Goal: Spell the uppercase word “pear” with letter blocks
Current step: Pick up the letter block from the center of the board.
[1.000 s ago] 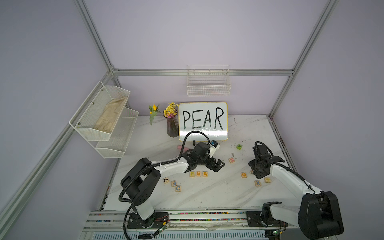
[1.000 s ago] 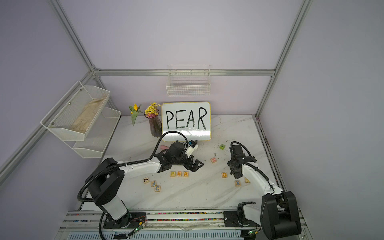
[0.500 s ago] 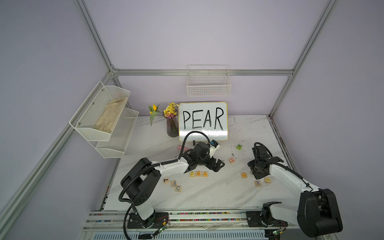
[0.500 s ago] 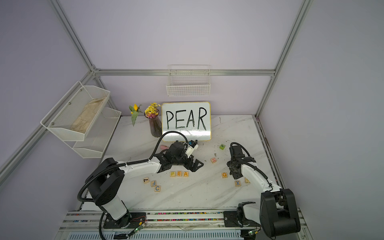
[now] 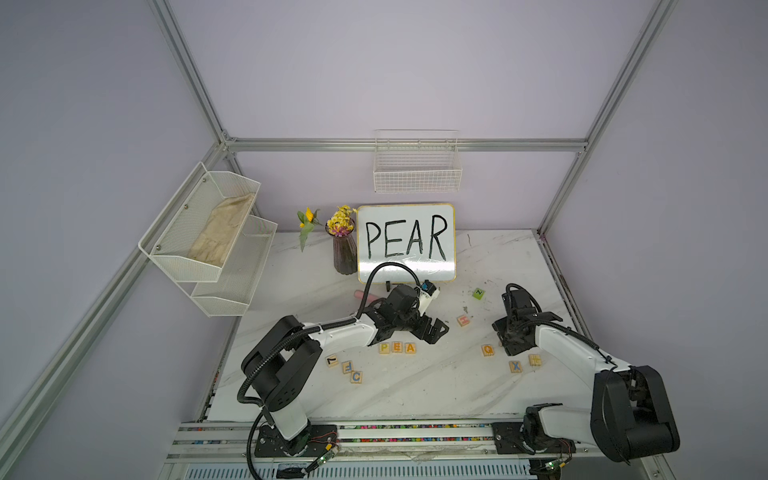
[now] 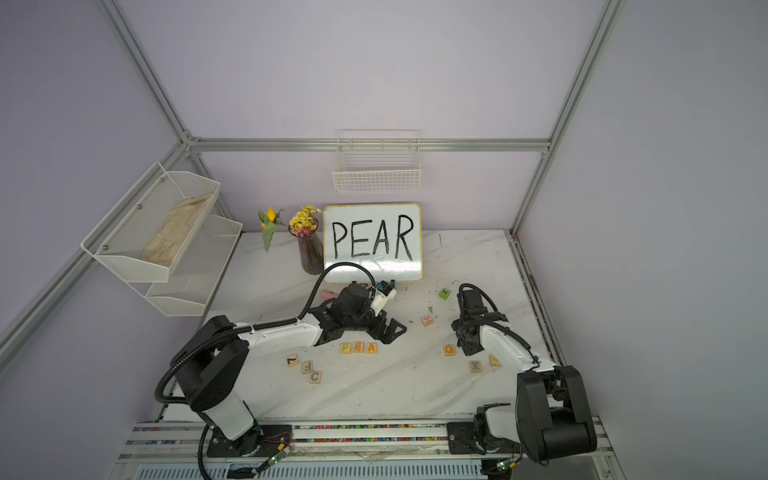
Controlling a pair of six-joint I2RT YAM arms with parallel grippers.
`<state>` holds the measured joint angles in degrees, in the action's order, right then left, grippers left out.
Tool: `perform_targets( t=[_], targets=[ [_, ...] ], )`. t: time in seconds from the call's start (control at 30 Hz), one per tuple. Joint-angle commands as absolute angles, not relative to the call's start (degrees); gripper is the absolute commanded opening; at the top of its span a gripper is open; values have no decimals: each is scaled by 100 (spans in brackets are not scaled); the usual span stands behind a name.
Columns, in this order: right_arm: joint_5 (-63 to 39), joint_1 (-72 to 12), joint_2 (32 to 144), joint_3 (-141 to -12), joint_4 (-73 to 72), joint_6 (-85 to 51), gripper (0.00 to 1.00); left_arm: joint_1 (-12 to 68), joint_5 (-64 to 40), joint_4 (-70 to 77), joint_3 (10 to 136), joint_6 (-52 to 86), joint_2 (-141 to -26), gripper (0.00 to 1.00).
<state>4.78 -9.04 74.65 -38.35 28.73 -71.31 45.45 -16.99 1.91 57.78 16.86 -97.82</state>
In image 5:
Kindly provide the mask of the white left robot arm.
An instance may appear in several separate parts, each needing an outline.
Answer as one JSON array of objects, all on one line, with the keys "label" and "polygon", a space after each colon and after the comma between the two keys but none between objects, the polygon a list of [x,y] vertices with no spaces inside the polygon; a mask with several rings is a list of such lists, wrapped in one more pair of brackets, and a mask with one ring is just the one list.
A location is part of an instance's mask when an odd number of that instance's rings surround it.
[{"label": "white left robot arm", "polygon": [[[398,268],[409,274],[414,284],[398,285],[384,298],[368,300],[376,274]],[[312,443],[317,429],[311,425],[298,396],[318,362],[357,347],[370,347],[389,340],[397,331],[411,333],[427,344],[437,343],[449,327],[427,315],[440,289],[421,280],[408,266],[387,261],[377,265],[368,277],[356,312],[326,323],[302,323],[295,316],[279,319],[241,363],[244,374],[236,400],[259,409],[246,439],[246,464],[254,479],[261,475],[254,462],[255,437],[261,427],[278,435],[280,448],[296,456]]]}]

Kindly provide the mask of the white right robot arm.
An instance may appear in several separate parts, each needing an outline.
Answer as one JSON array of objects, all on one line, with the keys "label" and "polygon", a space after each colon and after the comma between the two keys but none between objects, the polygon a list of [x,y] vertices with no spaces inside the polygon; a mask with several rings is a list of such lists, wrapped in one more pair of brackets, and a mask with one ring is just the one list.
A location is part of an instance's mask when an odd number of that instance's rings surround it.
[{"label": "white right robot arm", "polygon": [[552,355],[589,388],[591,400],[586,408],[557,402],[530,406],[519,430],[511,435],[497,431],[498,441],[529,454],[593,445],[617,463],[679,449],[679,431],[657,370],[615,358],[563,326],[561,317],[543,310],[519,284],[507,284],[502,301],[506,315],[493,329],[505,352],[514,356],[538,348]]}]

